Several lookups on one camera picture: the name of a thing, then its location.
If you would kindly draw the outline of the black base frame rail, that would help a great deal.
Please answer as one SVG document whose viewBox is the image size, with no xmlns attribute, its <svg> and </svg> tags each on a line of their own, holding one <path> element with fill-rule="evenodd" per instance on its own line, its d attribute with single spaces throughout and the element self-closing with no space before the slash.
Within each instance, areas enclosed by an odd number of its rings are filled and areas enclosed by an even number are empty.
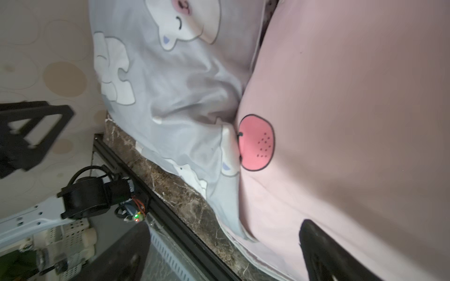
<svg viewBox="0 0 450 281">
<path fill-rule="evenodd" d="M 146 209 L 210 281 L 239 281 L 249 263 L 231 244 L 207 202 L 182 180 L 140 155 L 132 138 L 94 136 L 94 149 L 146 194 Z"/>
</svg>

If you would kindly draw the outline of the pink cat-print pillow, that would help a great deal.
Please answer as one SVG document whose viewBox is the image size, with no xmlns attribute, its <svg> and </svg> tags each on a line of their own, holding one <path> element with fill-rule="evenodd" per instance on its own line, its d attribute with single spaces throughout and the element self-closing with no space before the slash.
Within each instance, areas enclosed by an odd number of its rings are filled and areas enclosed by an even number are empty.
<svg viewBox="0 0 450 281">
<path fill-rule="evenodd" d="M 250 252 L 312 220 L 384 281 L 450 278 L 450 3 L 280 1 L 236 121 Z"/>
</svg>

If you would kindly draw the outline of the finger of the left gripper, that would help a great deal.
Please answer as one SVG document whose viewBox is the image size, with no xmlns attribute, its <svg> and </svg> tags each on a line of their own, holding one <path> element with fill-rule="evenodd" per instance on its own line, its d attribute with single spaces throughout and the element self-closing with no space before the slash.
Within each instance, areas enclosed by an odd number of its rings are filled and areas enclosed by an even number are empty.
<svg viewBox="0 0 450 281">
<path fill-rule="evenodd" d="M 37 144 L 26 140 L 44 118 L 53 115 L 59 116 L 58 121 Z M 70 106 L 46 101 L 1 104 L 1 178 L 40 164 L 74 115 Z"/>
</svg>

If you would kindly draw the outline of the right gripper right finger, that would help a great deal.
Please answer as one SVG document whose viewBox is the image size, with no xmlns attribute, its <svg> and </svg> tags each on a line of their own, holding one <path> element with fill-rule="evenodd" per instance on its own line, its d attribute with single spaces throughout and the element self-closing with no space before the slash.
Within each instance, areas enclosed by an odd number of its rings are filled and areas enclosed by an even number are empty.
<svg viewBox="0 0 450 281">
<path fill-rule="evenodd" d="M 309 280 L 380 280 L 312 220 L 302 222 L 299 239 Z"/>
</svg>

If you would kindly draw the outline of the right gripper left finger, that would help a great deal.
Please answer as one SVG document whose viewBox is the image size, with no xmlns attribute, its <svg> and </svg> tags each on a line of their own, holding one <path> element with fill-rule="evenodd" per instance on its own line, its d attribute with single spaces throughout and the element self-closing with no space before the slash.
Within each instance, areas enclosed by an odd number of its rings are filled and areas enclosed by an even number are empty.
<svg viewBox="0 0 450 281">
<path fill-rule="evenodd" d="M 151 245 L 148 224 L 132 227 L 94 262 L 73 277 L 74 281 L 139 281 Z"/>
</svg>

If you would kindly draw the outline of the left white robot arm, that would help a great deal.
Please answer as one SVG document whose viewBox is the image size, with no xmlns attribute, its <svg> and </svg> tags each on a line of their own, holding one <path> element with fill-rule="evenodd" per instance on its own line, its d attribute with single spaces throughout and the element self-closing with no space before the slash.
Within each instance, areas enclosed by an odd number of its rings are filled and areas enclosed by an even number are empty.
<svg viewBox="0 0 450 281">
<path fill-rule="evenodd" d="M 1 178 L 40 164 L 74 114 L 68 105 L 46 101 L 1 104 Z M 73 220 L 102 215 L 116 205 L 128 203 L 147 214 L 150 194 L 144 185 L 103 141 L 95 139 L 94 148 L 113 169 L 84 167 L 56 196 L 2 219 L 2 248 Z"/>
</svg>

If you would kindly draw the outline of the grey bear-print pillow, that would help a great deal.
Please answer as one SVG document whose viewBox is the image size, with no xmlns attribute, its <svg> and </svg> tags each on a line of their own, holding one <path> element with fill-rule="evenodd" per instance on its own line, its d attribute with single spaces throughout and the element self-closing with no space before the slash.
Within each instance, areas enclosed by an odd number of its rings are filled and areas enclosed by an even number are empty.
<svg viewBox="0 0 450 281">
<path fill-rule="evenodd" d="M 113 120 L 245 240 L 233 123 L 265 10 L 265 1 L 89 2 L 94 69 Z"/>
</svg>

